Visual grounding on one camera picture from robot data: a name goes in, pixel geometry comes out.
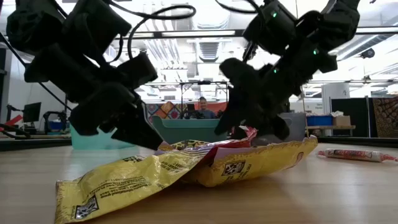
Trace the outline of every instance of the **ceiling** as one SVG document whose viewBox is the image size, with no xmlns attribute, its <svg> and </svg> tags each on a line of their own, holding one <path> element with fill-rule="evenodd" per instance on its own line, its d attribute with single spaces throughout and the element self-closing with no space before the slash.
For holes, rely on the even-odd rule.
<svg viewBox="0 0 398 224">
<path fill-rule="evenodd" d="M 63 3 L 57 0 L 66 12 L 70 12 L 75 3 Z M 221 1 L 230 6 L 251 9 L 243 0 Z M 310 10 L 321 11 L 327 0 L 280 0 L 282 4 L 296 17 L 300 17 Z M 133 11 L 152 13 L 162 7 L 172 4 L 191 4 L 196 7 L 197 14 L 191 19 L 179 21 L 151 21 L 141 26 L 139 31 L 162 30 L 197 30 L 197 29 L 245 29 L 253 19 L 253 15 L 235 14 L 221 9 L 214 0 L 133 0 L 122 1 L 118 4 Z M 6 17 L 15 9 L 14 1 L 4 0 L 0 16 L 0 30 L 4 32 Z M 132 25 L 141 18 L 132 16 L 119 9 L 114 9 Z M 369 0 L 361 0 L 358 10 L 361 14 L 359 26 L 380 27 L 398 25 L 398 0 L 377 0 L 370 4 Z M 184 11 L 174 10 L 169 15 L 181 14 Z M 112 43 L 108 56 L 116 55 L 119 41 Z M 124 44 L 121 63 L 128 59 L 127 45 Z M 195 82 L 199 80 L 228 81 L 218 66 L 227 58 L 242 58 L 246 41 L 242 37 L 207 38 L 207 39 L 163 39 L 163 40 L 133 40 L 132 51 L 135 54 L 140 50 L 147 53 L 158 69 L 159 78 L 155 83 L 161 85 L 142 86 L 137 92 L 146 101 L 180 100 L 181 89 L 179 82 Z M 373 58 L 363 59 L 358 55 L 372 48 L 375 51 Z M 385 80 L 369 84 L 351 83 L 351 96 L 363 96 L 370 92 L 387 92 L 394 89 L 387 80 L 398 78 L 398 37 L 396 35 L 357 35 L 352 41 L 333 50 L 337 54 L 339 69 L 322 74 L 317 72 L 313 76 L 313 83 L 305 85 L 307 97 L 319 97 L 321 86 L 325 83 L 347 80 L 362 80 L 369 76 L 371 80 Z M 261 68 L 267 63 L 276 63 L 278 55 L 270 55 L 264 50 L 258 50 L 256 56 L 248 63 L 254 68 Z M 196 100 L 205 96 L 210 100 L 225 100 L 226 91 L 223 85 L 191 86 L 184 90 L 184 100 Z"/>
</svg>

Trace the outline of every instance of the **fluorescent light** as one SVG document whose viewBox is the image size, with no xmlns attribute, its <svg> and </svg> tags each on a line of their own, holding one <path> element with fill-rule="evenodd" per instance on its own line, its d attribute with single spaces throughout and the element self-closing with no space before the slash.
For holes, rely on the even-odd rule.
<svg viewBox="0 0 398 224">
<path fill-rule="evenodd" d="M 232 39 L 214 39 L 214 38 L 203 38 L 203 39 L 188 39 L 187 43 L 197 44 L 197 43 L 224 43 L 232 42 Z"/>
<path fill-rule="evenodd" d="M 190 37 L 190 36 L 226 36 L 235 35 L 235 30 L 204 30 L 204 31 L 179 31 L 163 32 L 163 37 Z"/>
<path fill-rule="evenodd" d="M 152 32 L 136 32 L 133 37 L 135 38 L 143 38 L 143 37 L 154 37 L 154 33 Z"/>
<path fill-rule="evenodd" d="M 361 33 L 378 33 L 378 32 L 390 32 L 393 34 L 394 32 L 398 32 L 398 27 L 389 26 L 389 27 L 359 27 L 356 29 L 356 34 Z"/>
<path fill-rule="evenodd" d="M 145 85 L 154 85 L 154 86 L 157 86 L 157 85 L 179 85 L 180 83 L 168 83 L 168 82 L 161 82 L 161 83 L 146 83 Z"/>
<path fill-rule="evenodd" d="M 312 80 L 308 84 L 329 84 L 329 83 L 344 83 L 344 80 Z"/>
</svg>

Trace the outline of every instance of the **computer monitor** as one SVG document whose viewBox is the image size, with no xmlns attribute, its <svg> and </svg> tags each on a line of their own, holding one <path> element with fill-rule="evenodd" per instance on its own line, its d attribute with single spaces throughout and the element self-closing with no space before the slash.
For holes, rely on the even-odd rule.
<svg viewBox="0 0 398 224">
<path fill-rule="evenodd" d="M 39 121 L 41 106 L 42 103 L 32 103 L 29 105 L 25 105 L 24 115 L 23 115 L 24 122 L 29 123 L 29 122 Z"/>
</svg>

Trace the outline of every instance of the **desk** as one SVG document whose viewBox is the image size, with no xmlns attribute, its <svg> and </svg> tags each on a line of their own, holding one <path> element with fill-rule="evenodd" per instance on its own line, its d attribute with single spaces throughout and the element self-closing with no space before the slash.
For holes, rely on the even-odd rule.
<svg viewBox="0 0 398 224">
<path fill-rule="evenodd" d="M 6 135 L 0 134 L 0 139 L 10 138 Z M 70 134 L 33 134 L 30 135 L 31 139 L 70 139 Z"/>
<path fill-rule="evenodd" d="M 349 130 L 349 134 L 353 135 L 353 130 L 355 129 L 355 125 L 351 126 L 308 126 L 307 130 L 316 130 L 319 129 L 321 131 L 320 137 L 325 137 L 325 130 Z"/>
<path fill-rule="evenodd" d="M 320 144 L 315 151 L 329 147 L 357 149 Z M 393 149 L 379 150 L 398 155 Z M 209 189 L 174 185 L 86 223 L 397 223 L 397 164 L 326 159 L 317 157 L 315 151 L 293 169 Z M 56 180 L 72 180 L 98 165 L 150 153 L 138 147 L 0 152 L 1 223 L 53 223 Z"/>
</svg>

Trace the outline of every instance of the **ceiling light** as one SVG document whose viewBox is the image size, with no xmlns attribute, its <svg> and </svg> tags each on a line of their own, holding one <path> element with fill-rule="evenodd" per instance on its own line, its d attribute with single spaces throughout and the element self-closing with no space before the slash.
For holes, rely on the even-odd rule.
<svg viewBox="0 0 398 224">
<path fill-rule="evenodd" d="M 190 36 L 234 36 L 235 30 L 206 30 L 206 31 L 180 31 L 163 32 L 163 37 L 190 37 Z"/>
<path fill-rule="evenodd" d="M 188 39 L 187 43 L 189 44 L 198 44 L 198 43 L 225 43 L 232 42 L 232 39 L 214 39 L 214 38 L 203 38 L 203 39 Z"/>
<path fill-rule="evenodd" d="M 143 37 L 154 37 L 154 33 L 152 32 L 136 32 L 133 35 L 134 38 L 143 38 Z"/>
<path fill-rule="evenodd" d="M 157 85 L 179 85 L 180 83 L 172 83 L 172 82 L 161 82 L 161 83 L 146 83 L 145 85 L 152 85 L 152 86 L 157 86 Z"/>
<path fill-rule="evenodd" d="M 361 34 L 361 33 L 391 33 L 395 34 L 398 32 L 398 27 L 396 26 L 389 26 L 389 27 L 358 27 L 356 29 L 356 34 Z"/>
</svg>

